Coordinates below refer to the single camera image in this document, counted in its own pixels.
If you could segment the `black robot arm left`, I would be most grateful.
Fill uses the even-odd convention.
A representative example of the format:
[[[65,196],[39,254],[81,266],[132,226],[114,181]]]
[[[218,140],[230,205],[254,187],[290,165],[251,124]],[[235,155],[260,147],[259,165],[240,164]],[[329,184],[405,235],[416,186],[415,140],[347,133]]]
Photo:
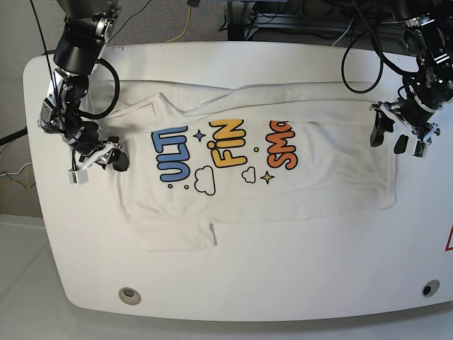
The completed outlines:
[[[399,95],[394,102],[377,102],[371,105],[375,113],[369,143],[379,147],[386,133],[398,133],[394,145],[395,154],[409,153],[424,157],[434,136],[440,135],[439,125],[430,122],[431,117],[444,104],[452,101],[452,55],[445,42],[448,31],[445,21],[452,16],[449,1],[378,1],[397,23],[402,24],[404,44],[415,57],[418,69],[406,71],[396,66],[385,55],[377,29],[382,21],[374,22],[366,14],[359,1],[352,7],[366,26],[372,47],[379,58],[379,75],[384,67],[401,76]]]

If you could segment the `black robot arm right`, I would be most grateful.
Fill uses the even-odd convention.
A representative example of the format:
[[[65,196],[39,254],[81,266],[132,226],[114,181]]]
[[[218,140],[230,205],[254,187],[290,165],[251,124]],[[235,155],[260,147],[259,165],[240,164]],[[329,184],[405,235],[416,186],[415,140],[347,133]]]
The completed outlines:
[[[121,150],[118,137],[102,140],[98,121],[112,113],[120,95],[120,80],[113,66],[101,57],[120,14],[117,1],[59,1],[65,13],[64,32],[52,61],[50,87],[43,101],[39,126],[48,134],[58,134],[69,145],[73,155],[79,154],[85,167],[111,165],[123,172],[129,159]],[[114,94],[102,113],[80,109],[88,93],[89,76],[97,66],[105,67],[113,76]]]

